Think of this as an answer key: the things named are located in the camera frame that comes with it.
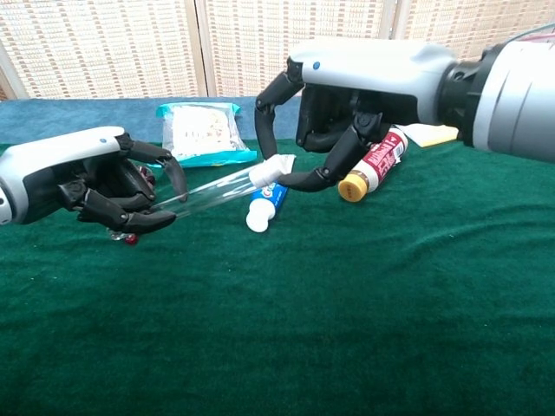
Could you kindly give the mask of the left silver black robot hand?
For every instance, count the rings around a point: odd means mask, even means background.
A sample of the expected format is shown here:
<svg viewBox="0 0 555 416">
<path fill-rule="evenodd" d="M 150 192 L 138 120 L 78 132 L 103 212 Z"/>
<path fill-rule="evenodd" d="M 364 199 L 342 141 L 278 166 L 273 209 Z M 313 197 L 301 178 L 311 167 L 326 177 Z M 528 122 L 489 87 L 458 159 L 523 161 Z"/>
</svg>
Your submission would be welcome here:
<svg viewBox="0 0 555 416">
<path fill-rule="evenodd" d="M 81 222 L 123 234 L 166 228 L 177 215 L 155 210 L 155 191 L 137 162 L 161 166 L 178 201 L 186 202 L 186 175 L 177 159 L 134 140 L 123 127 L 93 127 L 10 146 L 1 155 L 1 223 L 32 224 L 64 209 Z"/>
</svg>

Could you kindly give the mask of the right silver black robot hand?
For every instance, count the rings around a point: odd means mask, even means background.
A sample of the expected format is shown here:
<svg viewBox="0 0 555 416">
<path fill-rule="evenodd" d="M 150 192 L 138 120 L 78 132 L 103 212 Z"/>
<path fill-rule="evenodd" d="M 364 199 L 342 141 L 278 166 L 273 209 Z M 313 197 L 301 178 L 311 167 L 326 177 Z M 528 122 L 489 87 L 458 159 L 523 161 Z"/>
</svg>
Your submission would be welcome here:
<svg viewBox="0 0 555 416">
<path fill-rule="evenodd" d="M 442 89 L 455 63 L 450 49 L 422 41 L 336 37 L 298 44 L 256 98 L 258 145 L 265 159 L 275 157 L 276 109 L 299 94 L 296 142 L 327 158 L 309 172 L 283 172 L 276 182 L 319 192 L 341 181 L 393 125 L 444 124 Z"/>
</svg>

